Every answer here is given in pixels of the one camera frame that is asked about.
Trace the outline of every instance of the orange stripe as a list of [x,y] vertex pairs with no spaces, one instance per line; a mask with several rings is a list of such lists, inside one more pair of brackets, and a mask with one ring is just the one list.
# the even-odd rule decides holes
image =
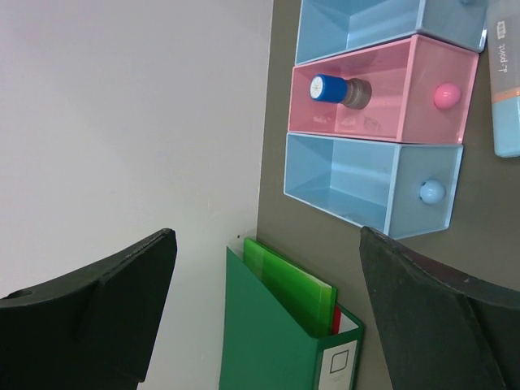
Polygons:
[[492,97],[493,103],[502,102],[504,100],[515,98],[517,96],[520,96],[520,87],[510,89],[509,91],[501,92],[501,93],[495,93]]

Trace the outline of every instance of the green book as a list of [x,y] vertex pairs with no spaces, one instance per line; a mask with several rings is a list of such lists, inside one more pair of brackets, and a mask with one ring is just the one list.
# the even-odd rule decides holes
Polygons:
[[227,249],[220,390],[353,389],[363,325],[342,309],[340,333],[310,336]]
[[244,240],[244,263],[309,335],[331,334],[336,288],[250,238]]

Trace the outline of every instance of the drawer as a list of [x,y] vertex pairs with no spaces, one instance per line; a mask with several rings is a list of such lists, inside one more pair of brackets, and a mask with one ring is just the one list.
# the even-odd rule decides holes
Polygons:
[[[288,130],[404,143],[460,144],[479,55],[421,35],[298,65],[292,70]],[[365,108],[318,102],[318,74],[370,82]]]
[[488,0],[302,0],[296,64],[421,33],[476,53]]
[[288,133],[284,193],[392,238],[449,227],[462,145]]

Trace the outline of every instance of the pink knob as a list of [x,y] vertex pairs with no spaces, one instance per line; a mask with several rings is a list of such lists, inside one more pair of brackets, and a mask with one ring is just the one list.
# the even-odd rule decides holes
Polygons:
[[449,110],[460,102],[461,97],[462,92],[460,88],[455,84],[446,83],[437,87],[433,96],[433,102],[440,110]]

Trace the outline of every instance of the pink drawer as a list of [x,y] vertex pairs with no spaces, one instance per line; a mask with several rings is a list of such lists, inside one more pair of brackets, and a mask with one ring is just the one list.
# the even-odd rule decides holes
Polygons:
[[[288,130],[404,143],[460,144],[478,60],[479,55],[469,50],[414,35],[296,66],[292,70]],[[310,82],[317,74],[369,81],[370,102],[362,110],[316,102],[310,97]],[[453,96],[458,91],[457,101]]]

